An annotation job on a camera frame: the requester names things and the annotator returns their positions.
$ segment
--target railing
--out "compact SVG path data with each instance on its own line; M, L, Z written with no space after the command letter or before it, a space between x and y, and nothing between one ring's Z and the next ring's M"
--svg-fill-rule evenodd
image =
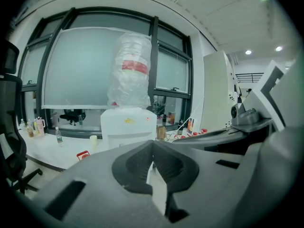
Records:
M257 83L264 73L236 74L238 83Z

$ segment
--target window frame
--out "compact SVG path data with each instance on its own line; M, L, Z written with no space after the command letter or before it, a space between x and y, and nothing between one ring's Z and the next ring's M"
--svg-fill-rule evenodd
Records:
M21 73L23 70L25 57L28 51L28 48L40 43L47 43L47 47L45 49L45 52L43 54L40 68L38 72L38 78L36 84L31 85L24 85L22 87L22 93L21 93L21 115L23 119L26 118L25 113L25 95L24 92L28 91L36 91L36 109L37 114L46 120L46 132L49 134L55 134L55 129L52 127L51 122L51 115L50 109L41 109L42 105L42 84L43 84L43 75L46 68L47 60L50 55L50 51L52 49L52 46L54 42L56 41L56 38L60 32L61 29L65 30L68 29L75 18L78 15L81 14L115 14L120 16L127 16L134 19L140 19L146 22L150 23L150 30L149 30L149 36L151 36L151 43L152 43L152 51L151 51L151 69L149 72L149 85L148 85L148 95L150 97L151 106L149 106L147 109L152 111L152 105L153 105L153 97L154 95L159 96L168 96L168 97L175 97L175 98L182 98L184 99L182 102L182 111L181 111L181 118L182 120L186 120L191 113L191 107L192 107L192 93L193 93L193 62L192 62L192 49L191 49L191 42L190 37L185 36L181 32L179 32L174 27L166 24L165 22L159 21L158 17L151 17L146 14L142 14L140 12L128 10L128 9L120 9L120 8L113 8L113 7L89 7L89 8L80 8L75 9L71 8L69 11L65 11L59 14L56 14L54 16L51 16L46 19L42 19L37 27L34 29L31 37L28 40L28 44L26 46L26 49L23 52L20 67L18 71L18 76L21 77ZM54 30L52 34L45 35L43 37L39 37L44 30L45 26L56 19L61 19L60 23ZM183 50L179 50L163 41L160 41L157 39L158 34L158 28L161 27L165 30L167 30L170 33L173 33L174 35L180 37L183 41ZM189 70L188 70L188 93L182 93L178 91L172 91L172 90L165 90L165 89L158 89L156 88L156 77L157 77L157 60L158 60L158 49L159 45L161 47L170 50L176 54L178 54L180 57L188 59L189 60ZM176 130L177 125L169 126L167 127L167 131L170 130ZM61 133L63 136L67 137L74 137L74 138L89 138L92 134L97 135L98 138L102 138L102 133L94 133L94 132L86 132L86 131L79 131L79 130L61 130Z

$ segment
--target ceiling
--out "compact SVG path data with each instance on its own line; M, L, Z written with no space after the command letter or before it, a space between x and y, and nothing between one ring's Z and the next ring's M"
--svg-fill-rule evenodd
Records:
M27 0L31 7L40 0ZM300 39L275 0L169 0L182 7L211 34L220 49L239 60L260 57L292 59ZM281 52L275 52L283 46ZM252 50L245 57L244 51Z

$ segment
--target white cup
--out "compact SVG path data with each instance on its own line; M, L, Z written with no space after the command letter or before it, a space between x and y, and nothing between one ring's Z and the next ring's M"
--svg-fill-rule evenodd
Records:
M93 148L98 145L98 140L97 140L97 136L96 135L90 136L90 143L91 143L91 145L92 145Z

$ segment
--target plastic bag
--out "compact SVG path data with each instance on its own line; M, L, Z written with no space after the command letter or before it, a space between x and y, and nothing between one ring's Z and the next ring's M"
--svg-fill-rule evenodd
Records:
M150 106L151 48L151 41L140 34L125 33L118 38L108 91L109 105Z

